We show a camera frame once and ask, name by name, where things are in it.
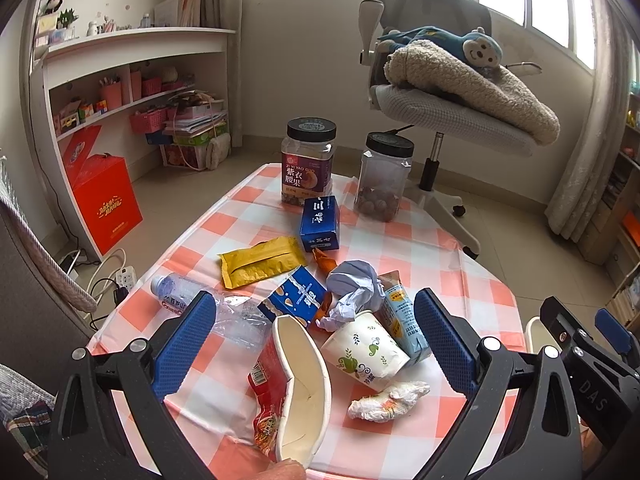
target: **human hand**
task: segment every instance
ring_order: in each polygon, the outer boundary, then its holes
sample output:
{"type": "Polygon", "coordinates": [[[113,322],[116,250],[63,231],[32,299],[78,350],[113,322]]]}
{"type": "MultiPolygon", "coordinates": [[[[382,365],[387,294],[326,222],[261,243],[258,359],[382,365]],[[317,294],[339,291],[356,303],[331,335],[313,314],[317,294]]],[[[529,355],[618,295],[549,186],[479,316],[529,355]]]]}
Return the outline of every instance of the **human hand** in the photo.
{"type": "Polygon", "coordinates": [[[306,480],[306,472],[300,462],[287,458],[245,480],[306,480]]]}

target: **plastic jar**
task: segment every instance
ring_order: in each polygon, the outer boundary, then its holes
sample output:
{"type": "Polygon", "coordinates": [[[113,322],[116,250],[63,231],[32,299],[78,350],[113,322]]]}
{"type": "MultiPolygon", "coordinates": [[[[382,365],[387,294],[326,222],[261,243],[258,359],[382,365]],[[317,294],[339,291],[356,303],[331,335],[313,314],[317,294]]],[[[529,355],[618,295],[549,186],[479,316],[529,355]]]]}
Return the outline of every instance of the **plastic jar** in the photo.
{"type": "Polygon", "coordinates": [[[306,198],[331,194],[335,124],[301,117],[287,123],[282,140],[282,201],[303,205],[306,198]]]}
{"type": "Polygon", "coordinates": [[[399,135],[372,132],[367,136],[367,148],[362,154],[355,208],[377,220],[391,222],[411,171],[414,144],[399,135]]]}

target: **blue gripper pad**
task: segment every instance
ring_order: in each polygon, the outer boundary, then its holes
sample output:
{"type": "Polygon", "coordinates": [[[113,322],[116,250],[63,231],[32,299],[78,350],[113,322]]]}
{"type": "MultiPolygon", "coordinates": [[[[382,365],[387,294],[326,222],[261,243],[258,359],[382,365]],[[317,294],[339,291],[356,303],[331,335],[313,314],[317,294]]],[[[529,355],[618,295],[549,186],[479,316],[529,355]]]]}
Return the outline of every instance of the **blue gripper pad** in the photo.
{"type": "Polygon", "coordinates": [[[441,310],[444,307],[436,303],[428,290],[424,288],[415,295],[415,320],[450,386],[470,399],[478,390],[476,360],[441,310]]]}
{"type": "Polygon", "coordinates": [[[204,294],[180,321],[180,326],[155,360],[154,381],[151,388],[160,401],[164,396],[174,394],[180,388],[216,322],[216,300],[212,295],[204,294]]]}
{"type": "Polygon", "coordinates": [[[618,354],[631,352],[631,336],[606,308],[596,312],[596,328],[618,354]]]}

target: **crumpled tissue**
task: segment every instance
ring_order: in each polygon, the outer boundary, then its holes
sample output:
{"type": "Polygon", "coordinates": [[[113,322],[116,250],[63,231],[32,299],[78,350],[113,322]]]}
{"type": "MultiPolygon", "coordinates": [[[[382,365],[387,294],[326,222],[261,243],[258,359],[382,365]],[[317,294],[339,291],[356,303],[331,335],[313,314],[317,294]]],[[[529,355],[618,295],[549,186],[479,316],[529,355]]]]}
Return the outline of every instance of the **crumpled tissue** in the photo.
{"type": "Polygon", "coordinates": [[[376,396],[354,400],[347,414],[350,418],[387,422],[406,415],[418,399],[428,394],[430,389],[430,386],[422,381],[394,383],[376,396]]]}
{"type": "Polygon", "coordinates": [[[327,276],[325,287],[340,296],[329,316],[316,321],[327,332],[353,321],[362,310],[376,312],[385,299],[376,269],[361,260],[347,260],[335,267],[327,276]]]}

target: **white curtain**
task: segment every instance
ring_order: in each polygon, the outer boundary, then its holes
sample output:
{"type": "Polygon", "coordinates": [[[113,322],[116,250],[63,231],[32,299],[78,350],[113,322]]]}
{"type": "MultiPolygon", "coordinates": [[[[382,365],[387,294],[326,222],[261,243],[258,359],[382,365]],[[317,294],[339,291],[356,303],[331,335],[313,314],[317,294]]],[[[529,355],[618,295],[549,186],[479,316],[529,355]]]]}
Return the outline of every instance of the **white curtain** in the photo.
{"type": "Polygon", "coordinates": [[[631,82],[632,42],[608,0],[593,0],[596,63],[591,108],[545,214],[556,234],[577,242],[620,150],[631,82]]]}
{"type": "Polygon", "coordinates": [[[200,25],[210,28],[229,28],[226,51],[229,126],[233,146],[242,146],[242,113],[240,93],[240,29],[242,0],[201,0],[200,25]]]}

